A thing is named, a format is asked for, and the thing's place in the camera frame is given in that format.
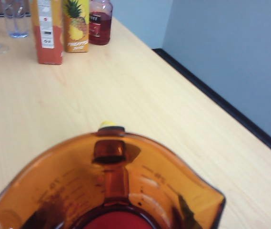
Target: blue wall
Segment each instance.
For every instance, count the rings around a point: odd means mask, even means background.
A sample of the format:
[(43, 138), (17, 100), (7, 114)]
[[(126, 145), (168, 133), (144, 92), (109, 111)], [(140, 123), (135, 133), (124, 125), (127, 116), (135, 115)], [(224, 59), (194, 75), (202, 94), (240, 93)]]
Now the blue wall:
[(163, 49), (271, 136), (271, 0), (174, 0)]
[(110, 0), (113, 15), (151, 48), (161, 48), (173, 0)]

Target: measurement markings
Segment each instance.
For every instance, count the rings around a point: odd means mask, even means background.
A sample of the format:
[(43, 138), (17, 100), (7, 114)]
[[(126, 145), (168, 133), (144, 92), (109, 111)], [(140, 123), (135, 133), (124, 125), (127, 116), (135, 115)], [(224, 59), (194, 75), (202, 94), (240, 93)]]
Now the measurement markings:
[(71, 172), (73, 172), (75, 169), (71, 169), (69, 171), (67, 171), (65, 174), (63, 174), (62, 176), (63, 177), (66, 177), (68, 174), (70, 174)]
[(144, 169), (148, 170), (149, 172), (153, 173), (153, 170), (151, 168), (148, 168), (147, 166), (142, 166)]
[(179, 195), (179, 193), (169, 184), (167, 184), (167, 187), (171, 189), (175, 194)]
[(75, 192), (77, 192), (79, 189), (82, 189), (83, 186), (78, 186), (76, 189), (71, 191), (70, 195), (73, 195)]
[(40, 196), (38, 202), (42, 201), (43, 198), (46, 196), (47, 193), (48, 193), (48, 190), (46, 190), (45, 192), (43, 192), (42, 195)]
[(70, 180), (66, 185), (69, 186), (69, 185), (71, 185), (71, 183), (75, 182), (78, 179), (79, 179), (79, 177), (76, 177), (73, 180)]
[(77, 201), (79, 200), (81, 197), (84, 197), (85, 195), (84, 194), (81, 194), (80, 196), (76, 197), (74, 200)]

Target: carton label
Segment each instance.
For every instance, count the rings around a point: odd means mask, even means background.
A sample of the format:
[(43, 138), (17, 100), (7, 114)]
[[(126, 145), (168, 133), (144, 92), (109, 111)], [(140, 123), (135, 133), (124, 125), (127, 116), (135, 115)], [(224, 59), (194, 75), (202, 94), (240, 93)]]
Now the carton label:
[(45, 49), (54, 48), (54, 31), (51, 17), (51, 0), (38, 0), (41, 45)]
[(90, 13), (90, 36), (100, 37), (101, 16)]

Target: light wood tabletop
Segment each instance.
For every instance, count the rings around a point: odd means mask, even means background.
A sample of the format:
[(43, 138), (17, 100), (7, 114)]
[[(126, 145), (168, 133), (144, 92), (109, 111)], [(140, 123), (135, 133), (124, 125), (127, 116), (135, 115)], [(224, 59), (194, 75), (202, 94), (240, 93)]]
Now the light wood tabletop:
[(220, 229), (271, 229), (271, 150), (117, 20), (111, 41), (40, 65), (0, 18), (0, 192), (34, 157), (111, 120), (179, 155), (224, 193)]

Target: orange pitcher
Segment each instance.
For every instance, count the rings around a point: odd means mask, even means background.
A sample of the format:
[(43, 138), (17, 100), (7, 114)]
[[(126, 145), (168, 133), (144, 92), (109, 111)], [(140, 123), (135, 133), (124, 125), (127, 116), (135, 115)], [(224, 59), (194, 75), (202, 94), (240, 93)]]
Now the orange pitcher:
[(0, 194), (0, 229), (214, 229), (224, 203), (166, 147), (108, 126), (20, 171)]

